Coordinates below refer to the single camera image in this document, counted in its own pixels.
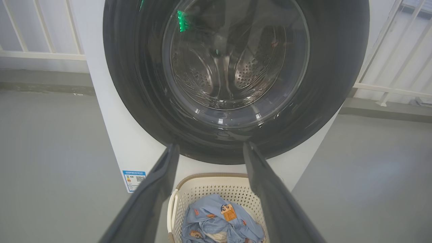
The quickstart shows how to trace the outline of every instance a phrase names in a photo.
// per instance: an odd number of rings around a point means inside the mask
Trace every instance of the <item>beige plastic basket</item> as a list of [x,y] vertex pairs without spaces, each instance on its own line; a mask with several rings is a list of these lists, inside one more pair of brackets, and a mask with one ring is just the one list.
[[219,194],[223,199],[241,205],[263,227],[264,242],[269,242],[261,201],[251,191],[248,176],[234,173],[207,173],[186,177],[171,194],[167,216],[170,243],[182,242],[181,226],[188,206],[211,194]]

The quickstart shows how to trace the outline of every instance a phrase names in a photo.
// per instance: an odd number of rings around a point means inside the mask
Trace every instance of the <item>cartoon character print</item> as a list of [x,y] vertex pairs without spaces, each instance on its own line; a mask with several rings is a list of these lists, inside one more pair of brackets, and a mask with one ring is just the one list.
[[195,237],[197,239],[202,239],[203,238],[203,236],[201,235],[201,233],[198,232],[198,231],[196,231],[196,230],[191,231],[189,233],[189,235],[192,236],[192,237]]
[[237,215],[235,214],[231,204],[222,205],[220,207],[220,213],[223,214],[225,220],[228,222],[237,218]]

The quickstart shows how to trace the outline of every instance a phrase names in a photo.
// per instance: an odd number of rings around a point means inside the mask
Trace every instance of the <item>white basket handle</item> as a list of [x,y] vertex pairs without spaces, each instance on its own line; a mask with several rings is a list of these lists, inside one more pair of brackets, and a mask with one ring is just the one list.
[[166,216],[166,227],[168,229],[168,233],[172,233],[172,225],[175,220],[175,213],[177,211],[177,198],[178,198],[178,190],[175,189],[168,202],[168,214]]

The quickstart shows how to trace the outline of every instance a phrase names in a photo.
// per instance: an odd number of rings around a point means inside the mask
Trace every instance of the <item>washing machine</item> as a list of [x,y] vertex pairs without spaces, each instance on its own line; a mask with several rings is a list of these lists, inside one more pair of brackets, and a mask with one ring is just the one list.
[[128,192],[168,144],[175,184],[246,173],[251,141],[292,189],[351,90],[367,0],[73,2],[90,74]]

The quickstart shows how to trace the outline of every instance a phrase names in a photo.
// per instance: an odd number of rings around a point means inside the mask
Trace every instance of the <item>laundry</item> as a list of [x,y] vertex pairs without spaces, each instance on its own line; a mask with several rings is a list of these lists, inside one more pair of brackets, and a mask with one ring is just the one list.
[[183,243],[258,243],[264,231],[242,206],[213,194],[189,205],[182,238]]

